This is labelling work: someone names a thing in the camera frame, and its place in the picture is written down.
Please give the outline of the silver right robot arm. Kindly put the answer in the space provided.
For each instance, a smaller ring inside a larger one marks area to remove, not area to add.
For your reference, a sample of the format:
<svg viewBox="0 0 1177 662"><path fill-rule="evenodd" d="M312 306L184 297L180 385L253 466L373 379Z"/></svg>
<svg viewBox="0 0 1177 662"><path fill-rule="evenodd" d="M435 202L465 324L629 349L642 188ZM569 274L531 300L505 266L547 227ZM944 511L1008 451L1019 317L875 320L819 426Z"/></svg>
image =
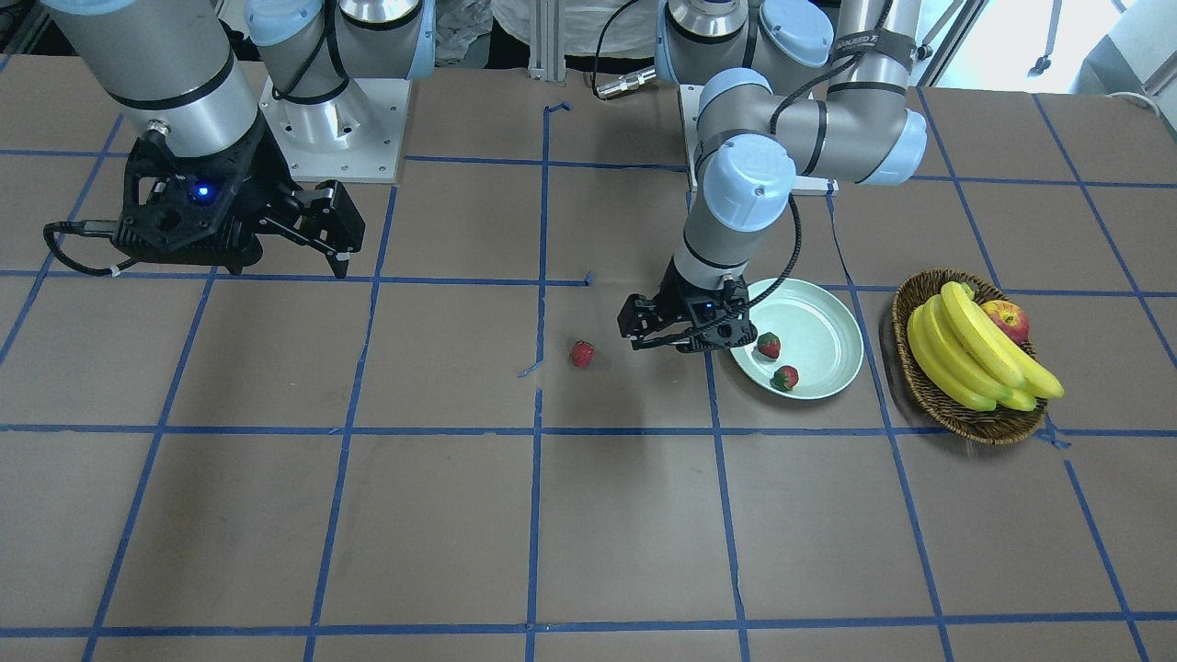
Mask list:
<svg viewBox="0 0 1177 662"><path fill-rule="evenodd" d="M337 280L363 249L346 183L388 181L406 104L430 75L433 1L248 1L268 69L254 93L207 1L48 1L97 82L137 130L112 221L44 227L51 254L92 277L139 263L227 269L262 234L321 253Z"/></svg>

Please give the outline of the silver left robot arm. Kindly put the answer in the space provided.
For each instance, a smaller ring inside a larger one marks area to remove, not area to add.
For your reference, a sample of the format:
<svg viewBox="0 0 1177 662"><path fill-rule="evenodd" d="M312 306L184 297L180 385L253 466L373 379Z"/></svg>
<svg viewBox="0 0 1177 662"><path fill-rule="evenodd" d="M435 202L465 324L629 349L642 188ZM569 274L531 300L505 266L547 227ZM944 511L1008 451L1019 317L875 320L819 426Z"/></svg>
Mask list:
<svg viewBox="0 0 1177 662"><path fill-rule="evenodd" d="M694 200L657 294L618 315L636 350L681 353L756 339L745 269L796 214L799 177L895 186L913 176L927 123L907 108L917 1L661 1L657 75L701 87Z"/></svg>

